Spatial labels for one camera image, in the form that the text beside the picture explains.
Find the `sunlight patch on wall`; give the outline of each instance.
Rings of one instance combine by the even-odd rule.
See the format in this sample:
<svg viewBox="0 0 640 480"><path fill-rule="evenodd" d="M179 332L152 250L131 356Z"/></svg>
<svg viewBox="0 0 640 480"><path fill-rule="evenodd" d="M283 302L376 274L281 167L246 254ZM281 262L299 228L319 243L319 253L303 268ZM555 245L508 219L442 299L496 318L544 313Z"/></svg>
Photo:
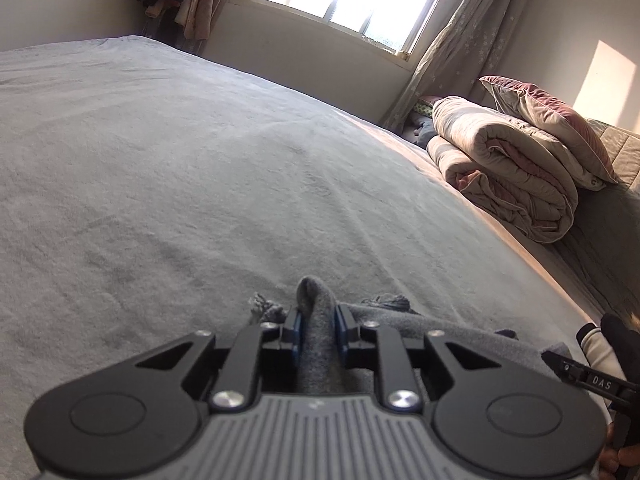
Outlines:
<svg viewBox="0 0 640 480"><path fill-rule="evenodd" d="M585 117L617 126L635 74L633 61L599 41L574 109Z"/></svg>

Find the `triangular cutout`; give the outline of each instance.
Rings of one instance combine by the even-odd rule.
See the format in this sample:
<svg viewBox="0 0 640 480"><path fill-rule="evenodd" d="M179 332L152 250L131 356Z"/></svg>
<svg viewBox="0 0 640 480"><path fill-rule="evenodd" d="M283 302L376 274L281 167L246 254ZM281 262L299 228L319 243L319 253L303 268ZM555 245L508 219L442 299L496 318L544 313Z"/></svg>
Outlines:
<svg viewBox="0 0 640 480"><path fill-rule="evenodd" d="M500 368L500 365L491 359L478 355L457 343L447 343L447 348L453 354L460 366L465 370L483 370L484 368Z"/></svg>
<svg viewBox="0 0 640 480"><path fill-rule="evenodd" d="M193 343L182 343L153 355L136 365L137 368L152 368L153 370L171 370L180 362L180 359L189 351Z"/></svg>

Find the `beige blanket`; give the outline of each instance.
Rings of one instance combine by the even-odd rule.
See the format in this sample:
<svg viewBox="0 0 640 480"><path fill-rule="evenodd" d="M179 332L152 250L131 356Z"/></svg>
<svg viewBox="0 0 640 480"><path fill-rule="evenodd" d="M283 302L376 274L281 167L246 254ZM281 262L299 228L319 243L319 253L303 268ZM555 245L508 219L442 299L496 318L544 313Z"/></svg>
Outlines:
<svg viewBox="0 0 640 480"><path fill-rule="evenodd" d="M439 136L427 151L445 180L472 203L542 243L574 222L578 194L568 171L504 115L460 97L436 103Z"/></svg>

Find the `silver screw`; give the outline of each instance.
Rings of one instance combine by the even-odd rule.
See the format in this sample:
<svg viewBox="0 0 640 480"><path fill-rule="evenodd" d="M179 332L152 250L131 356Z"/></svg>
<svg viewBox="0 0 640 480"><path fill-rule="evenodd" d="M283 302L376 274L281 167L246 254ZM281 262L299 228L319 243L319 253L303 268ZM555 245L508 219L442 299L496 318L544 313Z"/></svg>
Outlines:
<svg viewBox="0 0 640 480"><path fill-rule="evenodd" d="M211 400L220 408L237 408L244 403L244 395L233 390L223 390L216 393Z"/></svg>
<svg viewBox="0 0 640 480"><path fill-rule="evenodd" d="M418 402L420 402L420 397L415 392L410 390L398 390L393 392L388 397L389 404L391 404L395 408L412 408Z"/></svg>

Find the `wall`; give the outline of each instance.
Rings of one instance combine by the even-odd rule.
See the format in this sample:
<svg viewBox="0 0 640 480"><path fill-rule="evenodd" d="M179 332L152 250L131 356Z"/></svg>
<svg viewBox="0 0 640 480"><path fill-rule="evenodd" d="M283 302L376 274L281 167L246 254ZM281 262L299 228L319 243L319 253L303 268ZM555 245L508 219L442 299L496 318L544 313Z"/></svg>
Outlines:
<svg viewBox="0 0 640 480"><path fill-rule="evenodd" d="M640 133L640 0L531 0L497 73Z"/></svg>
<svg viewBox="0 0 640 480"><path fill-rule="evenodd" d="M140 33L144 19L134 0L0 0L0 51Z"/></svg>
<svg viewBox="0 0 640 480"><path fill-rule="evenodd" d="M248 0L230 0L203 57L311 95L373 123L408 82L420 54L460 0L440 0L409 63L322 23Z"/></svg>

